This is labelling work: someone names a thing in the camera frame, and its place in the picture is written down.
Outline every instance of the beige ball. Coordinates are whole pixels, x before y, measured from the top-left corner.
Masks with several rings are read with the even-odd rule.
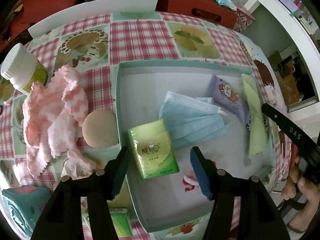
[[[115,115],[105,109],[98,109],[84,119],[82,134],[86,143],[93,148],[105,148],[118,143]]]

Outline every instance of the pink towel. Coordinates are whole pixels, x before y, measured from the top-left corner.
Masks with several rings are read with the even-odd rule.
[[[96,167],[76,147],[88,115],[88,99],[79,78],[74,68],[65,65],[55,72],[47,87],[34,82],[23,103],[27,164],[34,178],[46,168],[51,156],[55,158],[63,152],[68,158],[79,160],[84,174],[92,174]]]

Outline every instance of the hand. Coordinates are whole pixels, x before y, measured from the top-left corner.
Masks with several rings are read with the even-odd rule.
[[[299,157],[296,157],[295,163],[298,164],[299,160]],[[307,230],[311,220],[318,210],[320,191],[316,184],[301,176],[298,165],[295,165],[289,171],[287,182],[281,192],[281,196],[285,200],[295,197],[296,184],[298,185],[299,190],[307,197],[308,201],[304,209],[300,210],[299,213],[290,221],[289,226],[297,231],[304,232]]]

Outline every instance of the blue surgical mask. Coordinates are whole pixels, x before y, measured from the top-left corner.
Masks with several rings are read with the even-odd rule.
[[[160,109],[173,149],[202,143],[227,134],[220,107],[173,92],[167,92]]]

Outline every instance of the teal object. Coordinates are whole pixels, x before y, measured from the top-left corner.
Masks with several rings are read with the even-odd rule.
[[[20,232],[31,237],[45,204],[51,197],[48,188],[21,186],[2,191],[4,204]]]
[[[173,149],[213,140],[228,133],[220,107],[168,91],[159,112]]]

